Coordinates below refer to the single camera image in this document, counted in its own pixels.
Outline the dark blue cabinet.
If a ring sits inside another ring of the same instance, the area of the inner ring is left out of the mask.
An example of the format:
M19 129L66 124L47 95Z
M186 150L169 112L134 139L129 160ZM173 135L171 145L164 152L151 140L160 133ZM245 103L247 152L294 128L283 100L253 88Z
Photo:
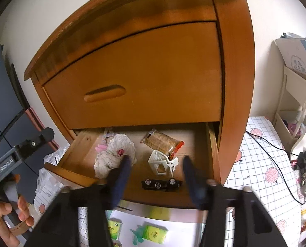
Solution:
M43 130L22 93L14 67L6 66L2 50L3 46L0 45L0 158L12 147L33 138ZM43 167L43 158L55 150L53 143L46 143L14 170L21 177L17 184L18 192L27 200L32 201L35 197L36 181L39 170Z

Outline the small green tissue pack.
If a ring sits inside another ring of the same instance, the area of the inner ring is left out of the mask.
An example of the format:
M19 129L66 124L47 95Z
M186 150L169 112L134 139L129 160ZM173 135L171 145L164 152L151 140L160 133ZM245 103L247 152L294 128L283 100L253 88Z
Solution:
M119 236L121 234L122 229L122 221L119 219L109 219L108 227L112 240L119 240Z

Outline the white storage shelf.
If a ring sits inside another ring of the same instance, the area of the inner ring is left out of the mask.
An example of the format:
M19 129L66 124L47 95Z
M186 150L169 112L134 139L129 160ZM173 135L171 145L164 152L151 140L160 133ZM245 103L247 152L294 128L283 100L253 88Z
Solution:
M306 151L306 37L284 33L275 44L284 60L284 74L273 125L294 160Z

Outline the white crocheted cloth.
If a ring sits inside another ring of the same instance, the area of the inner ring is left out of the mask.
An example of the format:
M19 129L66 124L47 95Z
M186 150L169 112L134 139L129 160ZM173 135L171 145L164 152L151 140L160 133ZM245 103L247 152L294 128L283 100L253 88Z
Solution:
M131 166L137 162L135 145L125 134L100 135L95 151L97 155L93 168L96 178L106 178L112 169L119 167L124 156L130 158Z

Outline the teal plastic toy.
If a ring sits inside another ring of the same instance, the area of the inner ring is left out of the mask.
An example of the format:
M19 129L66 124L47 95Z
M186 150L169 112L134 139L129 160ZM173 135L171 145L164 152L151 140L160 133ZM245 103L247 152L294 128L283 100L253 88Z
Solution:
M137 246L139 243L142 243L144 241L143 239L143 232L144 232L144 226L137 226L137 229L130 230L133 233L133 245Z

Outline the clear plastic bag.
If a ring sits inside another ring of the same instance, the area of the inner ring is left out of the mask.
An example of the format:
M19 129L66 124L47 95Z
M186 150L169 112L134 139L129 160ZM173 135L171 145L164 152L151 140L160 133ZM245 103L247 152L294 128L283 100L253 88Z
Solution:
M38 178L36 181L36 194L40 194L43 191L48 192L49 197L55 196L58 191L64 186L56 173L53 173L53 169L60 163L61 158L68 150L70 144L58 148L55 152L47 154L43 158L43 167L39 170Z

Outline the colourful small toy pieces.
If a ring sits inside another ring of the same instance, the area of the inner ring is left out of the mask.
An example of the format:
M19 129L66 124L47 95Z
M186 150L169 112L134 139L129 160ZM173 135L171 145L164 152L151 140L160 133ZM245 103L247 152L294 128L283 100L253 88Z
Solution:
M113 247L122 247L121 242L118 240L112 240L112 243L113 243Z

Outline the fruit-patterned grid mat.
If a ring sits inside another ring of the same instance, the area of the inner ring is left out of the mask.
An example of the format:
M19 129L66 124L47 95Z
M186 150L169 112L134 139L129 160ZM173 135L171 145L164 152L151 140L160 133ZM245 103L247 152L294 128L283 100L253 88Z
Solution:
M298 203L297 177L282 151L281 141L264 117L251 117L226 183L226 187L250 187L275 222L288 246L300 241L301 207ZM150 206L121 201L115 210L154 219L193 222L197 210Z

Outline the open wooden bottom drawer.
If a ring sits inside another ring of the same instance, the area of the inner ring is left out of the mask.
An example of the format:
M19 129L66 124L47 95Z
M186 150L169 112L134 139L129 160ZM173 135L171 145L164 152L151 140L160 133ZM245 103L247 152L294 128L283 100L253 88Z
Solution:
M181 141L184 145L177 152L179 161L189 156L204 177L222 181L220 175L217 140L212 123L165 124L156 126L156 129ZM183 184L177 191L149 191L142 188L142 181L147 178L157 179L148 164L152 149L141 139L151 130L150 126L116 127L117 133L126 134L135 144L137 162L132 167L123 200L145 205L192 209L189 191ZM59 177L88 187L93 183L101 183L95 177L94 161L97 155L95 146L98 137L104 132L103 128L84 129L76 132L76 137L53 173Z

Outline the large green tissue pack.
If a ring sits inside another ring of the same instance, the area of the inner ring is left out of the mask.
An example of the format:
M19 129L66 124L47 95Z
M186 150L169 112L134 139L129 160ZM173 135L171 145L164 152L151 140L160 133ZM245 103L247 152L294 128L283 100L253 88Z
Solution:
M163 244L168 233L168 229L160 225L144 223L143 239L158 244Z

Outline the white teal-rimmed tray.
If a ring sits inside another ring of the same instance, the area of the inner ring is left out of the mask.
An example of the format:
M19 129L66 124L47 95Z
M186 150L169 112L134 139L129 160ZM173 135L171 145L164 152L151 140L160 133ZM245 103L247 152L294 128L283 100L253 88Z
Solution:
M180 222L131 215L117 210L108 211L121 246L199 246L205 212L198 212L193 222Z

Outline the black toy car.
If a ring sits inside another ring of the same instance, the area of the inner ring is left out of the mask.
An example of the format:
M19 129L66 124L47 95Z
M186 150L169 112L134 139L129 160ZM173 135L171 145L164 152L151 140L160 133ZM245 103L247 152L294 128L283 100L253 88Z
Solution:
M165 192L178 190L183 184L182 181L176 180L175 178L171 178L168 181L147 178L141 183L142 183L142 188L144 190L165 191Z

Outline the white plastic clip holder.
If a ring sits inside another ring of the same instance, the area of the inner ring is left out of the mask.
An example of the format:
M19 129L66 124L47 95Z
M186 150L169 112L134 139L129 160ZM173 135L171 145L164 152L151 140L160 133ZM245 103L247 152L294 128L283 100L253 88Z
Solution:
M175 168L179 165L179 160L177 157L170 160L168 156L162 152L153 150L148 159L148 164L154 174L158 176L169 175L173 177Z

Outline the wooden nightstand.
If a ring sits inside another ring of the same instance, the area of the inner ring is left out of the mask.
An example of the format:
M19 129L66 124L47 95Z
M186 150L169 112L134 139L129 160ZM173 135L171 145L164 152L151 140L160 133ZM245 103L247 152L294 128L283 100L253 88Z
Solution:
M197 126L193 155L225 183L249 117L255 44L247 0L91 0L25 70L62 135L105 127Z

